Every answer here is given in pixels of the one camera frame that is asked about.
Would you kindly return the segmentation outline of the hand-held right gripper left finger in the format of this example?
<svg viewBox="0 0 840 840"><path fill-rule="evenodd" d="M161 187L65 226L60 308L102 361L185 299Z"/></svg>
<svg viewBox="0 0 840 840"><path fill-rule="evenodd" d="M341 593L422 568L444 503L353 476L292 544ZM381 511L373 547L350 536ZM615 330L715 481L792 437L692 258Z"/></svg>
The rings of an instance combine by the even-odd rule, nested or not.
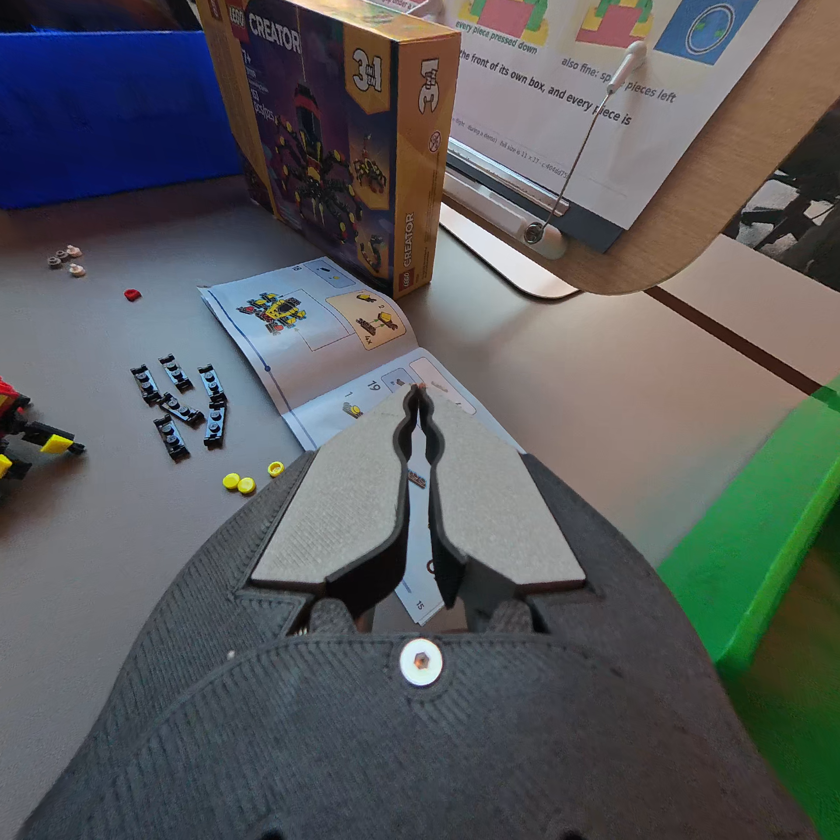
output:
<svg viewBox="0 0 840 840"><path fill-rule="evenodd" d="M312 454L253 583L338 600L354 618L393 592L406 570L407 461L420 392L402 387Z"/></svg>

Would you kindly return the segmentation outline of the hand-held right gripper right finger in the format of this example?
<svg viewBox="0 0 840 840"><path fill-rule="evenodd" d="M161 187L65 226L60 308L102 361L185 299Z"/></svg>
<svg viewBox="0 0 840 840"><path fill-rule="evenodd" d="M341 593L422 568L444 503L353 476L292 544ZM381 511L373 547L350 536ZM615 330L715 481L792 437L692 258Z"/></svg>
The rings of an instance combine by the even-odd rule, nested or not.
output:
<svg viewBox="0 0 840 840"><path fill-rule="evenodd" d="M585 572L517 447L420 390L434 578L446 607L582 587Z"/></svg>

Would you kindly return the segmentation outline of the lego instruction booklet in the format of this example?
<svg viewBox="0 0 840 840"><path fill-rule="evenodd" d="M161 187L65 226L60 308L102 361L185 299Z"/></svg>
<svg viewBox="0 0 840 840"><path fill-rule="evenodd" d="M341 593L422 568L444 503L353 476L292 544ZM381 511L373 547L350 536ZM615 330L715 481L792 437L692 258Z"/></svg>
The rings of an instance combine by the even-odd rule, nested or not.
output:
<svg viewBox="0 0 840 840"><path fill-rule="evenodd" d="M201 294L248 357L274 404L306 454L272 488L265 488L214 534L212 542L239 564L238 590L248 585L261 598L290 610L286 629L306 620L318 599L270 589L251 581L280 511L303 477L312 454L406 385L425 385L523 449L430 353L418 347L394 301L357 280L330 259L205 288ZM412 499L411 474L429 471L418 412L407 461L410 523L406 570L395 594L415 624L425 625L445 607L429 568L432 560L427 487Z"/></svg>

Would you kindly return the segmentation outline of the cluster of black lego plates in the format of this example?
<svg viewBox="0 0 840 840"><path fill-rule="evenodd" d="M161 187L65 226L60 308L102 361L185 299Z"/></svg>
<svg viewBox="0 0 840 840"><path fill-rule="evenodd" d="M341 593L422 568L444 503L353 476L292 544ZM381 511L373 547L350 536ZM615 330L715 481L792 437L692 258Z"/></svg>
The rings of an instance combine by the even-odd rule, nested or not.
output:
<svg viewBox="0 0 840 840"><path fill-rule="evenodd" d="M197 367L197 380L201 383L207 398L206 410L194 407L183 400L183 394L193 389L193 381L172 353L162 356L159 364L175 392L163 391L156 383L148 365L140 364L130 368L130 373L143 402L161 411L153 420L155 431L165 453L175 462L190 457L181 426L203 431L203 445L208 450L224 446L227 431L228 395L216 367L204 364Z"/></svg>

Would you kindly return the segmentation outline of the black yellow red lego model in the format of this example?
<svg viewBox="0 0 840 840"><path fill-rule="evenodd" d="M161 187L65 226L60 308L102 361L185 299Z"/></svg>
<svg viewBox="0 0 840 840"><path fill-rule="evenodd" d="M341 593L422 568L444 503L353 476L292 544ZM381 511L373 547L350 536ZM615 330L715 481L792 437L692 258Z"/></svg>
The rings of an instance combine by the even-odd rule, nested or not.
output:
<svg viewBox="0 0 840 840"><path fill-rule="evenodd" d="M31 416L31 399L1 379L1 498L19 489L30 475L80 461L86 446L65 429Z"/></svg>

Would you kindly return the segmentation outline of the colourful lego set box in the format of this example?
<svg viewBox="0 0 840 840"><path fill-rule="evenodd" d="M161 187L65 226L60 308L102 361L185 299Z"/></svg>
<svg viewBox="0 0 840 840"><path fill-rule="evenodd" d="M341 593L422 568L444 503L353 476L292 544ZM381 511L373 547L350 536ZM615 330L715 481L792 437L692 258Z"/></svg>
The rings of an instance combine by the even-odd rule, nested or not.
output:
<svg viewBox="0 0 840 840"><path fill-rule="evenodd" d="M248 191L369 285L434 272L461 34L362 1L198 1Z"/></svg>

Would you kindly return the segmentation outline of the green plastic bin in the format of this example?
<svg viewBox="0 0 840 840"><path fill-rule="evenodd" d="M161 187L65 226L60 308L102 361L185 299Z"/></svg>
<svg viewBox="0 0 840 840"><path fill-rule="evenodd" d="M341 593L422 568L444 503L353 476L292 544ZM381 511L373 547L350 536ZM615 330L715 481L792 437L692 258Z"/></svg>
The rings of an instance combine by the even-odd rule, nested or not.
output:
<svg viewBox="0 0 840 840"><path fill-rule="evenodd" d="M839 838L839 378L804 399L658 573L762 756Z"/></svg>

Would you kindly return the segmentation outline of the white plastic clip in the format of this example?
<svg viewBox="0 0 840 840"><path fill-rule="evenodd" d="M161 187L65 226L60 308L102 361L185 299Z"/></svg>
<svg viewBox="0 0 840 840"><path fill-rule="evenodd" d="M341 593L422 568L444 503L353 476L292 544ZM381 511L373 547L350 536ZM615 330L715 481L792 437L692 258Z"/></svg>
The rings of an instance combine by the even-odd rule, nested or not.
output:
<svg viewBox="0 0 840 840"><path fill-rule="evenodd" d="M556 260L563 257L568 240L557 227L534 222L521 231L521 241L543 258Z"/></svg>

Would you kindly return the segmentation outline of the curved wooden board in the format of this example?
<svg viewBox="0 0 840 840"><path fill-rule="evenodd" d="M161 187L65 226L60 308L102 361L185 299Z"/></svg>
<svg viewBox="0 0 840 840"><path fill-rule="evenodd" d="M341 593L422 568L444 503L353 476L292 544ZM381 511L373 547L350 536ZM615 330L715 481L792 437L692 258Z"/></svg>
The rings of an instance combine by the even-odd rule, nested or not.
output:
<svg viewBox="0 0 840 840"><path fill-rule="evenodd" d="M599 295L643 291L699 257L839 96L839 2L799 2L637 221L604 254L537 262Z"/></svg>

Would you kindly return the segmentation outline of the white instruction poster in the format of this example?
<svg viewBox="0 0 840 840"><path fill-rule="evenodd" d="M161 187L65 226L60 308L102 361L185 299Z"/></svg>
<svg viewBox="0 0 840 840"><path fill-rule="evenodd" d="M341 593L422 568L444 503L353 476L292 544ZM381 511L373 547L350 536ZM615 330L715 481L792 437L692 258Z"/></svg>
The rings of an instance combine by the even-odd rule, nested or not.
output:
<svg viewBox="0 0 840 840"><path fill-rule="evenodd" d="M453 137L560 190L627 51L647 50L564 199L629 229L794 1L443 2L461 33Z"/></svg>

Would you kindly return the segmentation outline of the black office chair base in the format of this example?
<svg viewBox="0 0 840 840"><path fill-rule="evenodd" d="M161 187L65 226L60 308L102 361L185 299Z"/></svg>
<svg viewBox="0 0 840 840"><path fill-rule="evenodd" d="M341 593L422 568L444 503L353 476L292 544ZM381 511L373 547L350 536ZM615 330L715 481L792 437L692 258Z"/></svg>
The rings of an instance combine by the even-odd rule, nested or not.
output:
<svg viewBox="0 0 840 840"><path fill-rule="evenodd" d="M839 289L839 103L724 228L731 239Z"/></svg>

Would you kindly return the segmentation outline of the blue plastic bin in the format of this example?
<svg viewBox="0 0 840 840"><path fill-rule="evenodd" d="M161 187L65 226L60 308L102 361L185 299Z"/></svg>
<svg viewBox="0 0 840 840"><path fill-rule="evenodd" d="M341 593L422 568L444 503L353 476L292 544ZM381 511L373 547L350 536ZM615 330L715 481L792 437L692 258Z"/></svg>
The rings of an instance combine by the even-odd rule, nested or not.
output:
<svg viewBox="0 0 840 840"><path fill-rule="evenodd" d="M2 34L2 209L241 172L202 32Z"/></svg>

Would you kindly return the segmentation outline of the silver metal rail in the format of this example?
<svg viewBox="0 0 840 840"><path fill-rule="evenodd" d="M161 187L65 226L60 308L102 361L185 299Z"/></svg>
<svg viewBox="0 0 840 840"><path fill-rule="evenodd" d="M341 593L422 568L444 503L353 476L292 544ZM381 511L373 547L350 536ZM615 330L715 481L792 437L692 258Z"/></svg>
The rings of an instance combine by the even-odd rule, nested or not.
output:
<svg viewBox="0 0 840 840"><path fill-rule="evenodd" d="M551 211L557 217L563 216L571 206L564 197L558 197L544 186L454 138L448 139L447 167L494 193L509 199L516 196L545 212Z"/></svg>

